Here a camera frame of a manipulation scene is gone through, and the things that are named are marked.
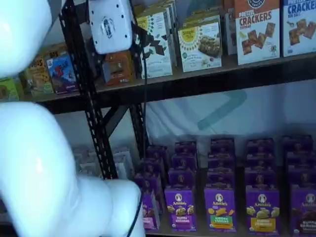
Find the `product image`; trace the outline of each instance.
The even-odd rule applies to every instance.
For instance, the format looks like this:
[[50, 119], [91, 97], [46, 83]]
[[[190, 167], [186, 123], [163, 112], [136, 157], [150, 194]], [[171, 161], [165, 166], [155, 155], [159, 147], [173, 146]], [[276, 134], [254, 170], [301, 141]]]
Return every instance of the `product image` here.
[[183, 72], [222, 66], [218, 21], [189, 24], [179, 30]]
[[137, 17], [138, 26], [146, 30], [145, 54], [147, 77], [163, 77], [172, 75], [171, 37], [168, 27], [168, 17], [165, 8], [145, 11]]
[[143, 221], [145, 230], [158, 230], [160, 219], [153, 190], [143, 189]]
[[164, 190], [173, 231], [196, 231], [194, 187], [168, 186]]
[[237, 54], [234, 0], [223, 0], [225, 42], [228, 55]]
[[282, 26], [284, 57], [316, 51], [315, 1], [283, 1]]
[[68, 54], [47, 59], [46, 64], [56, 94], [78, 91], [76, 76]]
[[238, 64], [280, 57], [279, 1], [235, 0]]
[[235, 232], [235, 195], [231, 185], [216, 187], [206, 184], [204, 188], [207, 224], [211, 231]]

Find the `white backdrop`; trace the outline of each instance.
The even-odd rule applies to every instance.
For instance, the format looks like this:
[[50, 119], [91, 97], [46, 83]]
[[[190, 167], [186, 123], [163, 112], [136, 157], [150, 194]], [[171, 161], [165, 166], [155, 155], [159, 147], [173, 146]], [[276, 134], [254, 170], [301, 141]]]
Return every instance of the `white backdrop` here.
[[[194, 9], [212, 5], [211, 1], [206, 2], [181, 0], [181, 4], [177, 5], [180, 6], [177, 10], [179, 21]], [[90, 36], [87, 25], [82, 26], [82, 31], [85, 38]], [[44, 44], [62, 41], [57, 21]], [[172, 144], [177, 140], [197, 139], [202, 155], [200, 164], [206, 166], [204, 158], [210, 136], [214, 134], [233, 135], [239, 156], [242, 155], [245, 139], [249, 137], [273, 136], [278, 139], [280, 135], [292, 132], [316, 135], [315, 89], [316, 81], [310, 80], [151, 102], [148, 103], [146, 117], [148, 134], [155, 144], [167, 145], [171, 151]], [[72, 145], [92, 143], [84, 112], [56, 115], [56, 119]], [[119, 123], [110, 143], [112, 147], [129, 146], [137, 157], [129, 113]]]

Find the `black metal shelving unit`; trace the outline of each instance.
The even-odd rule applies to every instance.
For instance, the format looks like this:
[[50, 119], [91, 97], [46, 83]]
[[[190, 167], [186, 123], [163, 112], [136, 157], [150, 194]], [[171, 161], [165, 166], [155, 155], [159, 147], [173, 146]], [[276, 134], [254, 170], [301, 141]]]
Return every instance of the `black metal shelving unit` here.
[[[117, 178], [117, 172], [109, 144], [109, 136], [126, 111], [133, 123], [139, 156], [144, 155], [149, 140], [143, 128], [142, 102], [144, 81], [105, 87], [93, 79], [80, 24], [86, 22], [86, 3], [74, 5], [67, 0], [60, 14], [60, 22], [69, 54], [77, 76], [79, 93], [49, 95], [42, 98], [26, 98], [48, 108], [53, 114], [85, 111], [93, 144], [98, 155], [103, 178]], [[184, 96], [222, 92], [300, 80], [316, 79], [316, 53], [279, 58], [270, 61], [237, 65], [236, 56], [224, 56], [223, 66], [217, 69], [183, 73], [178, 68], [173, 76], [148, 81], [148, 101], [158, 101]], [[105, 116], [101, 108], [110, 107]], [[0, 234], [15, 235], [12, 226], [0, 225]], [[148, 236], [166, 236], [150, 234]]]

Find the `white robotic arm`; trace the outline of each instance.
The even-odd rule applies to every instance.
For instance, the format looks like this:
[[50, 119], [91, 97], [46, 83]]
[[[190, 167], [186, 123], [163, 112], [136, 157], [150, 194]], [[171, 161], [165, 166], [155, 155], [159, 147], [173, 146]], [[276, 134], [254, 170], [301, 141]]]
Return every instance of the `white robotic arm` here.
[[[76, 176], [54, 116], [26, 102], [0, 104], [0, 194], [21, 237], [125, 237], [141, 193], [126, 180]], [[142, 212], [131, 237], [143, 237]]]

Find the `shelf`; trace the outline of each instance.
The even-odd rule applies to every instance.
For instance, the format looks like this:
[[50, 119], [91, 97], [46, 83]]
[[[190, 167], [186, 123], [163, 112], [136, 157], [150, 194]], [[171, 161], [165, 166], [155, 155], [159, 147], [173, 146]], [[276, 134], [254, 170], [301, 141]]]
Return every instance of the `shelf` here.
[[[315, 67], [316, 53], [240, 66], [236, 55], [223, 56], [220, 68], [184, 73], [177, 67], [172, 76], [148, 79], [148, 101], [316, 79]], [[99, 80], [96, 88], [102, 108], [144, 101], [144, 80], [141, 79], [111, 87]], [[78, 92], [36, 98], [26, 96], [23, 100], [39, 103], [54, 114], [85, 110], [85, 100]]]
[[[160, 221], [160, 229], [158, 231], [146, 231], [146, 237], [159, 237], [159, 236], [169, 236], [169, 237], [247, 237], [254, 236], [248, 233], [246, 226], [246, 213], [245, 213], [245, 186], [244, 186], [244, 170], [243, 168], [238, 168], [236, 170], [236, 214], [237, 214], [237, 232], [235, 233], [222, 233], [222, 232], [211, 232], [208, 229], [208, 224], [206, 222], [206, 210], [205, 210], [205, 201], [203, 187], [205, 185], [206, 171], [202, 171], [197, 176], [197, 194], [196, 194], [196, 217], [197, 217], [197, 231], [196, 232], [180, 232], [172, 231], [168, 213], [164, 213]], [[278, 172], [281, 174], [279, 180], [282, 180], [284, 175], [282, 171]], [[282, 237], [290, 236], [288, 231], [289, 222], [287, 221], [287, 206], [289, 203], [286, 200], [286, 191], [282, 190], [280, 192], [280, 209], [281, 209], [281, 235]]]

